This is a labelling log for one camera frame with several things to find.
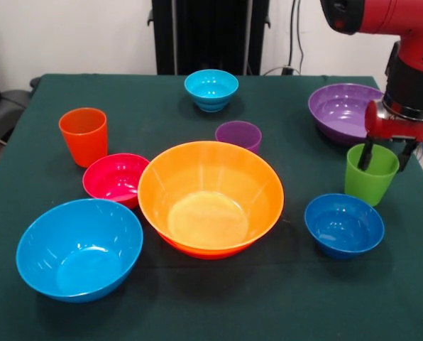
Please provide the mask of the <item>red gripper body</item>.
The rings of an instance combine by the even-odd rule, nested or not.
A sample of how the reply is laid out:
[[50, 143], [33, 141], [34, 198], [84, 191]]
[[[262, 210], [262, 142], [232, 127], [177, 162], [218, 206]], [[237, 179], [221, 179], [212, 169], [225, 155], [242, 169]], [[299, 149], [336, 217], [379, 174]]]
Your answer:
[[423, 121], [391, 114], [381, 100], [370, 101], [365, 112], [367, 136], [374, 139], [407, 139], [423, 142]]

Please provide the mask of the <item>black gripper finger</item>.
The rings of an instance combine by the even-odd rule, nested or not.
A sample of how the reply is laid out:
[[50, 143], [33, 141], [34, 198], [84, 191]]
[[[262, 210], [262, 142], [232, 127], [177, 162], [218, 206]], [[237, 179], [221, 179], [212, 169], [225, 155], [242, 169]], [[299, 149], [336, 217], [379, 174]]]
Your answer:
[[373, 138], [368, 136], [363, 145], [361, 156], [358, 161], [358, 169], [362, 171], [366, 171], [368, 169], [371, 162], [371, 158], [372, 158], [373, 145], [374, 145]]
[[407, 140], [405, 143], [405, 147], [402, 152], [397, 156], [399, 161], [399, 172], [403, 172], [406, 168], [407, 163], [414, 153], [415, 149], [418, 147], [418, 142], [416, 140]]

